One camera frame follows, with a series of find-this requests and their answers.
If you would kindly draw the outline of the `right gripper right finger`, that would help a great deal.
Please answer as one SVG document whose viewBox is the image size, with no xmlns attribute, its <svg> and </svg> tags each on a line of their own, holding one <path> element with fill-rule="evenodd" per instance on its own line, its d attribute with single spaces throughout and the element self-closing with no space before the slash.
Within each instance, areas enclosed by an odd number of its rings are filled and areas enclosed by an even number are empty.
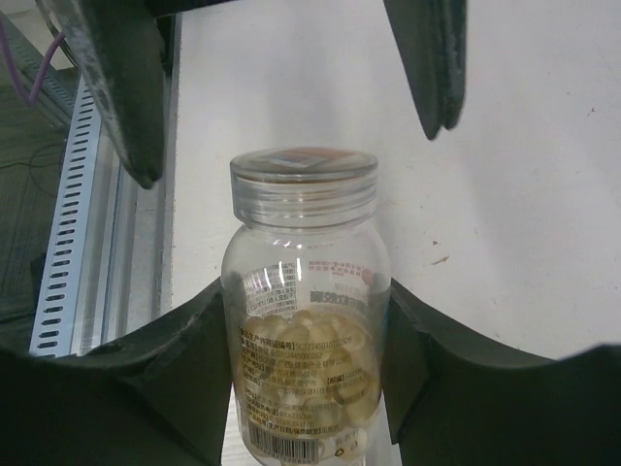
<svg viewBox="0 0 621 466">
<path fill-rule="evenodd" d="M 620 348 L 562 360 L 485 337 L 392 283 L 383 384 L 406 465 L 616 465 Z"/>
</svg>

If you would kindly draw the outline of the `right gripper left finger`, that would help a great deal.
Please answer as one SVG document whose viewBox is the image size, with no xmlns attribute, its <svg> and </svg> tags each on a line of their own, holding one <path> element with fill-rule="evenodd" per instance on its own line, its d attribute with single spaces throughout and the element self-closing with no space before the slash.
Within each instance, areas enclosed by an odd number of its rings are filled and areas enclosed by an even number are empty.
<svg viewBox="0 0 621 466">
<path fill-rule="evenodd" d="M 1 351 L 5 465 L 217 465 L 231 391 L 221 287 L 82 356 Z"/>
</svg>

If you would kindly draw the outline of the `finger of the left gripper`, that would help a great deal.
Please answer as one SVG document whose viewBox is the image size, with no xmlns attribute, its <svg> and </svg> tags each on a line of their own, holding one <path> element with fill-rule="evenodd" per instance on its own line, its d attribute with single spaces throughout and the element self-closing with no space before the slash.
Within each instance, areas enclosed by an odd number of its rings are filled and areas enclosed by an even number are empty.
<svg viewBox="0 0 621 466">
<path fill-rule="evenodd" d="M 466 95 L 466 0 L 384 0 L 426 138 L 459 121 Z"/>
<path fill-rule="evenodd" d="M 143 1 L 48 2 L 58 19 L 120 162 L 150 189 L 165 149 L 162 38 Z"/>
</svg>

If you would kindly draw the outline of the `clear bottle yellow pills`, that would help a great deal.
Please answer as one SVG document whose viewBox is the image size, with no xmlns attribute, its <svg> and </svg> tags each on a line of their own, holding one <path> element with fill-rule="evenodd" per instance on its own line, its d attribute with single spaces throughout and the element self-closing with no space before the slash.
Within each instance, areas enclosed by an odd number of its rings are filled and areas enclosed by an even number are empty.
<svg viewBox="0 0 621 466">
<path fill-rule="evenodd" d="M 378 430 L 390 264 L 377 159 L 263 150 L 230 164 L 220 282 L 237 419 L 263 465 L 361 465 Z"/>
</svg>

